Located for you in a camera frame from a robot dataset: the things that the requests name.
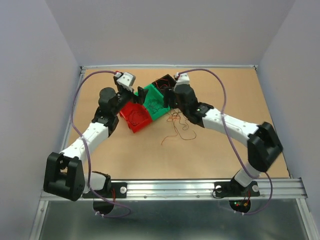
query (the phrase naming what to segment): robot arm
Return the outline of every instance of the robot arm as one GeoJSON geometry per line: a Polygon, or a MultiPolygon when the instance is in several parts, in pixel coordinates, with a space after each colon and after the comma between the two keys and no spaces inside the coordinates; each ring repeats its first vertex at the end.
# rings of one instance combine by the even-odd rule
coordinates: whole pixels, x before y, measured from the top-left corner
{"type": "Polygon", "coordinates": [[[198,102],[190,80],[186,73],[174,76],[174,88],[167,88],[164,94],[165,107],[179,108],[184,116],[193,124],[202,128],[213,129],[239,141],[248,149],[247,172],[241,168],[228,185],[220,190],[221,196],[239,196],[248,191],[248,186],[268,171],[273,162],[281,154],[283,147],[270,123],[256,124],[245,122],[224,114],[225,125],[219,110],[207,103],[198,102]]]}
{"type": "MultiPolygon", "coordinates": [[[[94,118],[89,127],[69,147],[60,153],[52,152],[45,168],[43,190],[72,201],[76,201],[83,193],[89,192],[88,175],[84,174],[83,165],[87,160],[85,139],[89,153],[92,153],[116,129],[119,119],[117,114],[129,102],[143,104],[148,90],[138,87],[138,95],[134,94],[132,85],[135,76],[127,72],[117,72],[114,83],[118,92],[111,87],[102,89],[94,118]]],[[[93,190],[108,192],[111,188],[110,176],[100,172],[92,172],[90,187],[93,190]]]]}

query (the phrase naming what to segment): metal frame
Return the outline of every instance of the metal frame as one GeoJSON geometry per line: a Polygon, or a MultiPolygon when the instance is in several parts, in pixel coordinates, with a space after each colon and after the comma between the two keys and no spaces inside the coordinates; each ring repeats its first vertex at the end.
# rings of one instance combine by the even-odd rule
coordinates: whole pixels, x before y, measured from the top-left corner
{"type": "Polygon", "coordinates": [[[94,66],[83,66],[83,70],[87,69],[163,69],[163,68],[257,68],[258,65],[214,65],[214,64],[203,64],[203,65],[180,65],[180,64],[112,64],[112,65],[94,65],[94,66]]]}
{"type": "MultiPolygon", "coordinates": [[[[227,182],[230,179],[195,179],[195,180],[113,180],[126,182],[126,198],[121,201],[203,201],[203,200],[236,200],[239,197],[224,197],[217,199],[212,197],[215,182],[227,182]]],[[[305,199],[306,190],[301,179],[275,178],[273,183],[273,199],[305,199]]],[[[251,199],[268,199],[270,183],[268,179],[258,179],[260,190],[259,197],[251,199]]],[[[66,199],[43,192],[42,201],[67,201],[66,199]]],[[[78,201],[92,201],[93,198],[79,198],[78,201]]]]}
{"type": "MultiPolygon", "coordinates": [[[[78,84],[84,79],[87,69],[102,68],[255,68],[256,65],[100,65],[83,66],[79,76],[78,84]]],[[[61,150],[66,148],[70,135],[71,123],[66,127],[61,150]]],[[[229,181],[230,179],[188,179],[188,180],[113,180],[113,182],[127,182],[127,198],[122,201],[187,201],[187,200],[211,200],[223,201],[237,198],[215,199],[212,191],[217,181],[229,181]]],[[[270,194],[270,183],[268,179],[257,179],[260,190],[259,197],[252,199],[267,199],[270,194]]],[[[314,224],[313,217],[306,204],[306,190],[301,179],[275,178],[273,183],[272,199],[296,199],[298,208],[303,220],[304,227],[310,240],[318,240],[319,233],[314,224]]],[[[92,198],[80,198],[78,201],[92,201],[92,198]]],[[[45,215],[49,201],[68,201],[64,198],[42,192],[35,221],[30,235],[30,240],[38,240],[45,220],[45,215]]]]}
{"type": "Polygon", "coordinates": [[[306,234],[310,240],[319,240],[319,233],[314,222],[314,218],[312,217],[311,213],[309,212],[307,202],[305,199],[297,199],[296,200],[301,218],[303,221],[303,225],[305,227],[306,234]]]}

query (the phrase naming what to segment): tan board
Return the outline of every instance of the tan board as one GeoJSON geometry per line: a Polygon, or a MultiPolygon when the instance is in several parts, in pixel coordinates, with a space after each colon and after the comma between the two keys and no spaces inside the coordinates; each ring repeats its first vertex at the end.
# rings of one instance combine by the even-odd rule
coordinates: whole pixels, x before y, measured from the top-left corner
{"type": "MultiPolygon", "coordinates": [[[[134,88],[145,87],[166,75],[174,75],[185,69],[119,69],[136,76],[134,88]]],[[[268,107],[262,93],[257,74],[252,68],[212,68],[224,82],[227,92],[225,113],[246,122],[271,123],[268,107]]],[[[95,70],[87,70],[86,75],[95,70]]],[[[207,72],[189,74],[190,84],[200,102],[221,109],[223,92],[219,82],[207,72]]],[[[75,125],[83,132],[92,120],[98,107],[99,92],[106,87],[116,88],[111,74],[92,76],[82,87],[75,112],[75,125]]],[[[182,130],[184,138],[169,137],[161,145],[164,137],[174,135],[172,122],[165,115],[143,130],[132,133],[123,118],[115,132],[92,153],[92,170],[108,173],[113,179],[200,179],[232,178],[240,169],[240,164],[224,134],[189,124],[182,130]]],[[[77,134],[70,133],[69,144],[77,134]]],[[[247,161],[247,149],[235,141],[235,145],[247,161]]],[[[281,155],[269,170],[271,177],[289,176],[284,157],[281,155]]]]}

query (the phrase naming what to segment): screw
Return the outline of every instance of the screw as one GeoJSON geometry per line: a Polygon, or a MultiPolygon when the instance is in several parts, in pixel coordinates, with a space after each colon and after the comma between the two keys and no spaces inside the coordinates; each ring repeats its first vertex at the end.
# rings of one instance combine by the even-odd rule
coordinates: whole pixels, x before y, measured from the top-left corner
{"type": "Polygon", "coordinates": [[[258,185],[253,185],[253,186],[252,186],[252,190],[253,190],[255,193],[259,192],[259,187],[258,187],[258,185]]]}
{"type": "Polygon", "coordinates": [[[125,194],[127,192],[127,188],[125,186],[120,187],[120,193],[125,194]]]}

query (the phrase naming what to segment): gray wall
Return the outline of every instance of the gray wall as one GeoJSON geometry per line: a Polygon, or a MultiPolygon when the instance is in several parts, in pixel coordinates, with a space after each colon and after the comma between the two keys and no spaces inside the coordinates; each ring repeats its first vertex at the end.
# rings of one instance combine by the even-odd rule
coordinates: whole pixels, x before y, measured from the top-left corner
{"type": "Polygon", "coordinates": [[[320,229],[320,1],[296,0],[258,66],[289,171],[320,229]]]}
{"type": "Polygon", "coordinates": [[[258,64],[295,0],[46,0],[80,65],[258,64]]]}
{"type": "Polygon", "coordinates": [[[28,239],[79,67],[44,0],[1,1],[0,239],[28,239]]]}

